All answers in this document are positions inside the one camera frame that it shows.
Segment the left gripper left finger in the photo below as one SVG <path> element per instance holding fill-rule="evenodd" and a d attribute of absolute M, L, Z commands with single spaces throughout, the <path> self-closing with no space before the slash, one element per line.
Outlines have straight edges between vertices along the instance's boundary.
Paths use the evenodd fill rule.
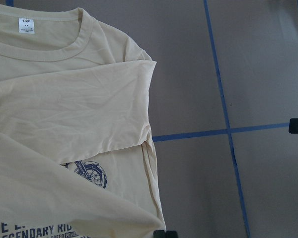
<path fill-rule="evenodd" d="M 177 231 L 156 230 L 153 232 L 153 238 L 178 238 Z"/>

